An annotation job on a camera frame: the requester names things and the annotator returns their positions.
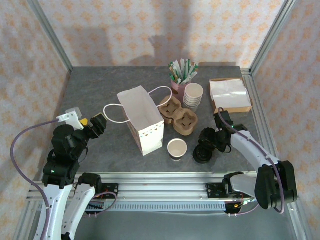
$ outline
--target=stack of napkins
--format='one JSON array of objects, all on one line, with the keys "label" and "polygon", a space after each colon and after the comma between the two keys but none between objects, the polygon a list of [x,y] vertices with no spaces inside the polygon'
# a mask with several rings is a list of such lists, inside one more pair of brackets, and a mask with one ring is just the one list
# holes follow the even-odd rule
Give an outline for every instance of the stack of napkins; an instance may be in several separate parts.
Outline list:
[{"label": "stack of napkins", "polygon": [[242,79],[210,81],[210,95],[217,108],[251,106],[250,97]]}]

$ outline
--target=white paper bag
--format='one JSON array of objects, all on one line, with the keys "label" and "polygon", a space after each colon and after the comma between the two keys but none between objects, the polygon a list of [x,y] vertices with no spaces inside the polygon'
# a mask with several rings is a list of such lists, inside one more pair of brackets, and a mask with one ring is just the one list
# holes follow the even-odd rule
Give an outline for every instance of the white paper bag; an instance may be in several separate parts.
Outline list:
[{"label": "white paper bag", "polygon": [[[117,94],[121,104],[108,104],[103,109],[104,115],[109,121],[128,124],[143,156],[163,146],[165,126],[158,107],[169,102],[172,91],[168,101],[157,106],[149,94],[159,88],[168,88],[171,91],[170,87],[160,86],[148,93],[142,86],[138,86]],[[112,105],[123,107],[126,121],[113,121],[106,115],[106,108]]]}]

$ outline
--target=orange patterned wall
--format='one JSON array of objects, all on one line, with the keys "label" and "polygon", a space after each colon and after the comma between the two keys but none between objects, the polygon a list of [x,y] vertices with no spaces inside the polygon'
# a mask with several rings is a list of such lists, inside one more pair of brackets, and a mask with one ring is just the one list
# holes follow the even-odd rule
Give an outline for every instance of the orange patterned wall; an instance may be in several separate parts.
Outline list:
[{"label": "orange patterned wall", "polygon": [[294,164],[314,239],[320,236],[320,1],[298,0],[254,80],[283,161]]},{"label": "orange patterned wall", "polygon": [[[52,120],[66,85],[67,70],[26,0],[0,4],[0,239],[16,231],[30,184],[10,161],[14,137],[27,127]],[[52,136],[45,126],[21,137],[15,158],[34,178],[42,169]]]},{"label": "orange patterned wall", "polygon": [[40,0],[75,66],[249,68],[284,0]]}]

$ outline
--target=gray table surface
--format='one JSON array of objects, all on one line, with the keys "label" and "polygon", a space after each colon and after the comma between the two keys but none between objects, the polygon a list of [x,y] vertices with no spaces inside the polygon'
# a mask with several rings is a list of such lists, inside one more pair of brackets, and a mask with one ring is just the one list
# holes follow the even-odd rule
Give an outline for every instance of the gray table surface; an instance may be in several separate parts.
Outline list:
[{"label": "gray table surface", "polygon": [[[63,114],[67,109],[79,107],[84,118],[92,118],[103,111],[107,104],[118,104],[117,94],[137,86],[147,92],[159,86],[170,86],[167,67],[75,67],[72,71],[66,93],[60,108]],[[207,164],[194,161],[192,153],[204,128],[216,128],[209,93],[209,79],[241,78],[241,70],[236,66],[203,66],[199,68],[194,83],[204,88],[204,94],[196,114],[198,125],[189,136],[177,133],[172,125],[164,128],[163,147],[142,156],[127,124],[107,123],[107,128],[99,139],[88,143],[88,155],[80,164],[79,172],[92,173],[169,173],[169,172],[235,172],[253,171],[246,159],[233,149],[231,153],[215,150]],[[156,104],[168,95],[165,88],[152,93]],[[122,110],[118,106],[108,108],[108,116],[123,121]],[[231,113],[235,124],[244,124],[252,136],[259,141],[252,112]],[[188,150],[179,162],[170,159],[167,144],[174,138],[186,141]]]}]

